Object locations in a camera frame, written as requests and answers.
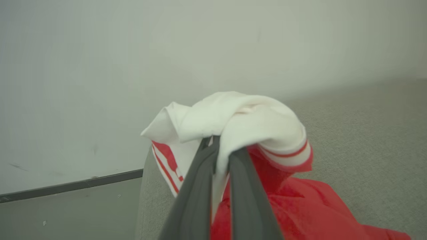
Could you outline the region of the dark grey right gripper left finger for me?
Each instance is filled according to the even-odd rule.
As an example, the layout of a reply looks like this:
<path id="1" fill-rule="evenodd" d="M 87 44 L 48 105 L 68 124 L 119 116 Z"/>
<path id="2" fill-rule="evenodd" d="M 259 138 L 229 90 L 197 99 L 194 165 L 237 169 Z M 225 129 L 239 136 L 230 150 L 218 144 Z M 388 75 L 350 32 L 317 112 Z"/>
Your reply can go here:
<path id="1" fill-rule="evenodd" d="M 210 240 L 219 136 L 202 139 L 158 240 Z"/>

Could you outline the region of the grey fabric sofa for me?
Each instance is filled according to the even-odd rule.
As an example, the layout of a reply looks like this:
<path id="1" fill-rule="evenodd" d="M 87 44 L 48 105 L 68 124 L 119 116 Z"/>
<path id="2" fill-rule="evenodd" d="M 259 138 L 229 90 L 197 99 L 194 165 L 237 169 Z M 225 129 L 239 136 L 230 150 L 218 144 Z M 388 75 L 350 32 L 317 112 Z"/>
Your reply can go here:
<path id="1" fill-rule="evenodd" d="M 363 225 L 427 240 L 427 80 L 342 88 L 287 107 L 313 150 L 312 169 L 293 178 L 329 185 Z M 176 198 L 151 141 L 135 240 L 158 240 Z M 210 240 L 232 240 L 230 220 L 211 223 Z"/>

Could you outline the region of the red garment wide white bands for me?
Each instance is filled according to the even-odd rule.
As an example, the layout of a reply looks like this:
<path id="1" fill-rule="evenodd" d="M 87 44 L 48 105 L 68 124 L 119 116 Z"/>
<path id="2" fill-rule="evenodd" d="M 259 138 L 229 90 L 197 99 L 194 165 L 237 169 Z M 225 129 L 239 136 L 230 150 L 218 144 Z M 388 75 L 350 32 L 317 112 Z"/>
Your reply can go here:
<path id="1" fill-rule="evenodd" d="M 323 182 L 292 177 L 261 182 L 286 240 L 411 240 L 403 232 L 359 223 Z"/>

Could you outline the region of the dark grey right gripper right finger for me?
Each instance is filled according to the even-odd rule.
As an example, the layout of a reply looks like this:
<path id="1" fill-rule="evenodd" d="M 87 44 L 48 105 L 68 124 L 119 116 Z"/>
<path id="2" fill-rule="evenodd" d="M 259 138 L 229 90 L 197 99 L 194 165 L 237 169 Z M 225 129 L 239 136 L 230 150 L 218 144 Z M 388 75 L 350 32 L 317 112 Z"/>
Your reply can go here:
<path id="1" fill-rule="evenodd" d="M 246 147 L 229 156 L 232 240 L 284 240 Z"/>

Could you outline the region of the black baseboard strip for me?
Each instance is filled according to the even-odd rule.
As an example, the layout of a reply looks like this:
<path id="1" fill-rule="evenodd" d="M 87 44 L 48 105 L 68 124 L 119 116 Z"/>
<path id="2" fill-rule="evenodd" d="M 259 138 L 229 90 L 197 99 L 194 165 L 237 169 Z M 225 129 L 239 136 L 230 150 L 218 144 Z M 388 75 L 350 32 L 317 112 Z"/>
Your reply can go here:
<path id="1" fill-rule="evenodd" d="M 67 184 L 58 184 L 49 187 L 42 187 L 38 189 L 25 190 L 15 193 L 2 194 L 0 195 L 0 204 L 27 200 L 32 198 L 50 196 L 74 190 L 87 189 L 91 187 L 102 186 L 106 184 L 118 183 L 121 181 L 128 181 L 132 179 L 138 179 L 143 176 L 143 169 L 128 171 L 125 173 L 113 174 L 110 176 L 95 177 L 83 181 L 75 181 Z"/>

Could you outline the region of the red white garment striped cuffs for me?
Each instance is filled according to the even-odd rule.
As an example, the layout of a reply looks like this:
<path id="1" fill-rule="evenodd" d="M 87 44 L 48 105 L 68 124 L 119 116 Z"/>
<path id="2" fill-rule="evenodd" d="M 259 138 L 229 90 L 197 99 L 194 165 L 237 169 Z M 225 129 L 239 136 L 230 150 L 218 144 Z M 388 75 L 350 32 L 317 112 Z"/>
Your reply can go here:
<path id="1" fill-rule="evenodd" d="M 220 136 L 212 180 L 213 213 L 219 211 L 219 216 L 211 220 L 220 227 L 231 222 L 227 167 L 232 152 L 247 147 L 260 181 L 262 177 L 289 178 L 312 169 L 313 150 L 303 124 L 290 108 L 269 97 L 220 92 L 191 107 L 172 102 L 141 135 L 154 143 L 157 165 L 174 196 L 201 139 Z"/>

